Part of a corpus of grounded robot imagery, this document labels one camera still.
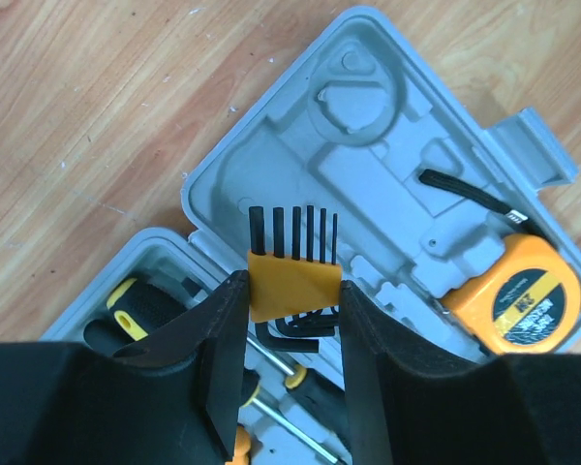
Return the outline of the grey plastic tool case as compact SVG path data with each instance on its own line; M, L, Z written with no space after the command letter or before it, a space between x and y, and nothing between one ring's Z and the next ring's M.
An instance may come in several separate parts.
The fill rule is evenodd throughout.
M312 205L338 215L342 267L339 323L315 354L272 351L313 368L345 392L340 289L351 281L384 314L476 364L505 355L571 354L569 336L543 354L488 350L441 304L485 273L522 229L503 215L422 184L426 169L478 187L528 215L581 283L581 252L540 204L539 189L568 183L575 166L537 113L524 109L482 129L378 11L337 17L192 171L183 185L188 236L165 228L134 235L49 328L41 342L77 342L95 297L133 273L190 276L211 295L234 272L248 273L248 210L261 206L266 250L272 210ZM286 375L253 349L249 313L237 425L254 464L356 464L352 447L304 410Z

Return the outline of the orange black pliers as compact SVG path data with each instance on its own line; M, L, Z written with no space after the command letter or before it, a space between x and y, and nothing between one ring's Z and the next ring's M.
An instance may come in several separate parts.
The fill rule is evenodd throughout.
M232 465L249 465L252 440L243 425L238 424L236 429L234 454Z

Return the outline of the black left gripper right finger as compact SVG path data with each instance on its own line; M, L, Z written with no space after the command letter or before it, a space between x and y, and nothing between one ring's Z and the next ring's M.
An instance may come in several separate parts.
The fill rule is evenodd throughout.
M356 464L581 464L581 354L476 364L340 289Z

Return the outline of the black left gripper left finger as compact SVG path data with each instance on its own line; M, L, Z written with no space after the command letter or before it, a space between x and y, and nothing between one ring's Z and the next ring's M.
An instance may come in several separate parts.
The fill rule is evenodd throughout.
M0 464L222 464L234 450L249 275L105 356L0 343Z

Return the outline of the phillips screwdriver black yellow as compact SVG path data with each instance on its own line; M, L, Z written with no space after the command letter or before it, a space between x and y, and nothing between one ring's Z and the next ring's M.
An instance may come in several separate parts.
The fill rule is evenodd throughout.
M188 275L172 279L133 273L92 301L81 327L83 343L111 357L198 306L209 294Z

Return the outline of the flathead screwdriver black yellow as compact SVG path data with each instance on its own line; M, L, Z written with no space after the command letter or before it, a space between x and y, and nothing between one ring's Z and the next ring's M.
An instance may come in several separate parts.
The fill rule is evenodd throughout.
M284 361L252 335L247 336L247 342L286 375L285 389L290 396L322 426L333 432L347 450L351 450L345 392L315 369Z

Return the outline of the hex key set orange holder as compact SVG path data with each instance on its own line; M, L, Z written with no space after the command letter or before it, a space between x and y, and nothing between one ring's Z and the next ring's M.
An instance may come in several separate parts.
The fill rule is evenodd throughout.
M248 217L250 316L257 340L272 351L315 354L339 323L338 215L296 205L286 241L285 209L275 207L272 251L266 250L264 208L251 206Z

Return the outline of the yellow tape measure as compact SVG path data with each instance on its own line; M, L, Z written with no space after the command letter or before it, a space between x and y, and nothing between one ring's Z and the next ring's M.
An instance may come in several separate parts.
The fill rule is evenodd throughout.
M528 215L459 178L426 169L418 177L499 213L522 231L485 273L447 293L441 304L490 352L543 354L571 333L581 312L581 283Z

